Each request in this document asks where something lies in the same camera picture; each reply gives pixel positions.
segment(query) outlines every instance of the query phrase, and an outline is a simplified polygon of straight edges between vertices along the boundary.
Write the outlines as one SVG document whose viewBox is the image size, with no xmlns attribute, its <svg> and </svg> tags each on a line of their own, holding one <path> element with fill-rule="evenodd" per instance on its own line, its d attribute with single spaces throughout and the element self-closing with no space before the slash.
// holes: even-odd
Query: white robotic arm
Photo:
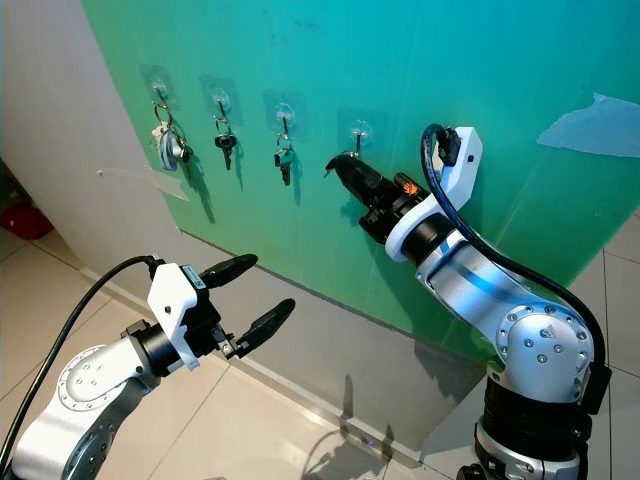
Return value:
<svg viewBox="0 0 640 480">
<path fill-rule="evenodd" d="M 458 479 L 586 479 L 589 415 L 611 375 L 597 322 L 563 287 L 495 252 L 457 215 L 482 155 L 473 128 L 431 125 L 421 153 L 432 194 L 403 173 L 387 180 L 354 153 L 326 168 L 368 208 L 360 226 L 392 259 L 411 261 L 417 281 L 496 351 L 475 430 L 480 462 Z"/>
<path fill-rule="evenodd" d="M 198 275 L 190 266 L 157 261 L 148 303 L 158 323 L 140 320 L 111 345 L 75 356 L 60 375 L 49 405 L 17 445 L 3 478 L 92 479 L 106 460 L 118 428 L 162 377 L 220 350 L 242 357 L 269 339 L 295 307 L 278 304 L 235 339 L 220 326 L 209 288 L 235 279 L 257 261 L 243 255 Z"/>
</svg>

